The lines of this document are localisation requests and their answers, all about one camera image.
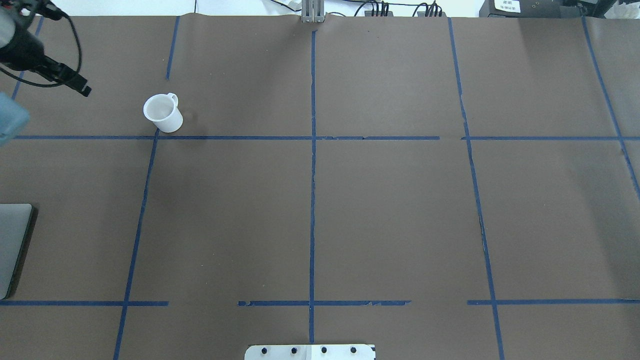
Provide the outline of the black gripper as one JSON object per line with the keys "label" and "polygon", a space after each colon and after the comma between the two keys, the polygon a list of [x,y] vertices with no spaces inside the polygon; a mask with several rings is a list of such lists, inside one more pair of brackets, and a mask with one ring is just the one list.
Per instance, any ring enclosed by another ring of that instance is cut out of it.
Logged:
{"label": "black gripper", "polygon": [[45,55],[41,41],[16,20],[1,21],[0,61],[14,71],[30,71],[47,80],[59,80],[59,84],[85,98],[92,91],[89,81],[80,73],[64,70],[62,63]]}

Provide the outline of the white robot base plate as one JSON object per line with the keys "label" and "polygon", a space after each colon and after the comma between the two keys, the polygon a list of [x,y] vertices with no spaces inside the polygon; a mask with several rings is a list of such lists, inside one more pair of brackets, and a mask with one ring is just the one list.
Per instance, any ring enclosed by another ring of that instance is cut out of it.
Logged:
{"label": "white robot base plate", "polygon": [[375,360],[370,344],[265,344],[252,345],[245,360]]}

